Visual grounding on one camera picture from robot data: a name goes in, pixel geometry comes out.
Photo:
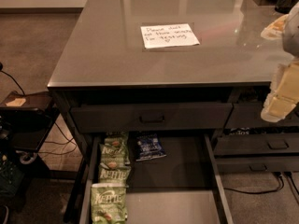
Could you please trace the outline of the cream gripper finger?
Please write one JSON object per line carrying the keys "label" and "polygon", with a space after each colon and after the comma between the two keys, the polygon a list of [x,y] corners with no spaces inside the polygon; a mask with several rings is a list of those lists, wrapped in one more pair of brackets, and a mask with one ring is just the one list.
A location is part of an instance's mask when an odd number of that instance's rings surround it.
{"label": "cream gripper finger", "polygon": [[274,20],[262,30],[261,37],[267,40],[280,39],[282,37],[282,32],[287,18],[288,15],[285,14]]}
{"label": "cream gripper finger", "polygon": [[268,122],[285,119],[299,103],[299,64],[278,66],[273,75],[261,112],[261,118]]}

